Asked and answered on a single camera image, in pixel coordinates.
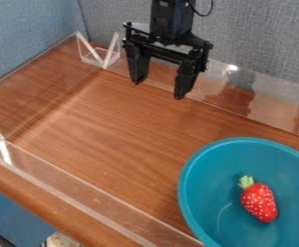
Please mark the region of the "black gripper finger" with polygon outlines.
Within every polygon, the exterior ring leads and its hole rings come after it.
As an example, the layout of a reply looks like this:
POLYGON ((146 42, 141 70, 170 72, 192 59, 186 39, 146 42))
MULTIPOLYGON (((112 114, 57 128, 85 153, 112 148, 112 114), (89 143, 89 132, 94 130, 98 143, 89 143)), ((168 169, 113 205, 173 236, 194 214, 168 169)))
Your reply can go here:
POLYGON ((133 43, 126 44, 126 57, 130 81, 138 85, 148 77, 150 58, 142 47, 133 43))
POLYGON ((200 67, 196 60, 184 60, 178 66, 176 78, 173 98, 181 99, 192 91, 194 82, 200 73, 200 67))

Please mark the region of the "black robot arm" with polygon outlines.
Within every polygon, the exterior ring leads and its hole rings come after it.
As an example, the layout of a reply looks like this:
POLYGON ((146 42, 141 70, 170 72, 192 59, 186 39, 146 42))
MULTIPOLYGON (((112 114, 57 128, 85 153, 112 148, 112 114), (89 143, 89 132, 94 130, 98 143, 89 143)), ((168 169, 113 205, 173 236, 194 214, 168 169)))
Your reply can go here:
POLYGON ((124 23, 125 49, 130 81, 138 85, 148 77, 150 58, 178 65, 173 98, 192 91, 197 76, 205 71, 212 43, 192 33, 196 0, 152 0, 150 22, 124 23))

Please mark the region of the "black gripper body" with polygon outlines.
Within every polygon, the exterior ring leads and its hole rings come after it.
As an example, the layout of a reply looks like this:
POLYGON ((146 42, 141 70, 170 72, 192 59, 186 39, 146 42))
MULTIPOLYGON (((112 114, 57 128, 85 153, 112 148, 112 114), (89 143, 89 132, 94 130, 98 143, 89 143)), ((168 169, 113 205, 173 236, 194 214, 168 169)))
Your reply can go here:
POLYGON ((180 65, 184 60, 196 60, 200 71, 205 71, 208 52, 212 49, 212 43, 197 37, 190 31, 186 31, 176 39, 157 37, 149 32, 149 25, 138 22, 125 22, 125 38, 122 39, 122 48, 126 53, 126 44, 133 43, 142 47, 149 58, 180 65))

